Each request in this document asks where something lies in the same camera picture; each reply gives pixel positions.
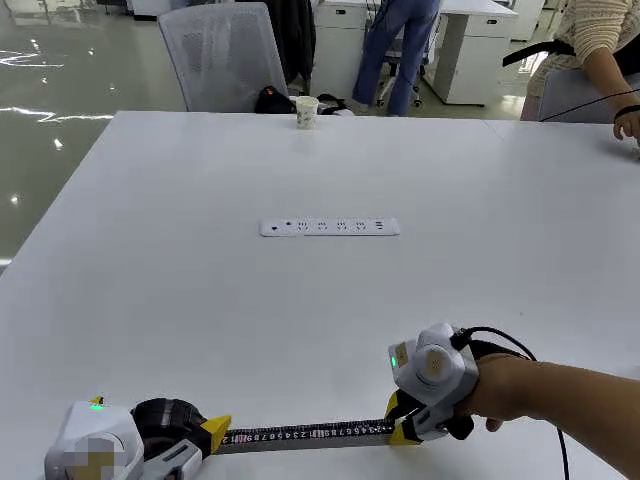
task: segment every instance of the person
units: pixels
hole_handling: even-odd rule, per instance
[[[569,0],[555,39],[555,48],[538,50],[550,55],[529,81],[521,120],[537,120],[552,69],[582,68],[603,97],[633,90],[624,75],[640,72],[640,0]],[[629,93],[607,102],[615,114],[640,105],[640,98]],[[622,140],[623,133],[640,138],[640,111],[615,121],[615,137]]]
[[[478,361],[459,415],[487,418],[489,431],[520,417],[546,420],[629,480],[640,479],[640,381],[494,354]]]
[[[439,5],[439,0],[385,0],[382,3],[364,42],[358,79],[353,87],[356,102],[373,104],[387,50],[404,27],[398,78],[387,110],[391,116],[407,113]]]

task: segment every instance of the wrist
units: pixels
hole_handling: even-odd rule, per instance
[[[542,362],[521,360],[513,380],[513,400],[519,416],[540,419],[540,392],[544,391],[544,371]]]
[[[625,107],[640,105],[640,99],[634,93],[618,95],[617,97],[611,97],[609,99],[609,105],[611,106],[612,110],[617,113]]]

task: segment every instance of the hand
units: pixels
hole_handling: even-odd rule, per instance
[[[635,137],[640,139],[640,111],[629,112],[619,117],[613,124],[613,134],[618,140],[624,140],[627,137]]]
[[[481,358],[476,388],[456,406],[456,414],[486,417],[490,432],[497,431],[503,421],[525,416],[524,384],[532,366],[533,362],[512,355]]]

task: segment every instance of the white cabinet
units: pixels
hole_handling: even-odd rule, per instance
[[[366,9],[320,4],[315,13],[316,55],[311,94],[351,98],[364,43]]]
[[[513,11],[518,14],[514,22],[511,38],[529,41],[540,20],[544,0],[515,0]]]
[[[442,15],[425,80],[444,103],[486,105],[495,95],[514,17]]]

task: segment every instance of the paper cup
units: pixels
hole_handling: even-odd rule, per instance
[[[315,97],[296,98],[296,110],[298,111],[298,128],[313,130],[316,128],[316,115],[320,102]]]

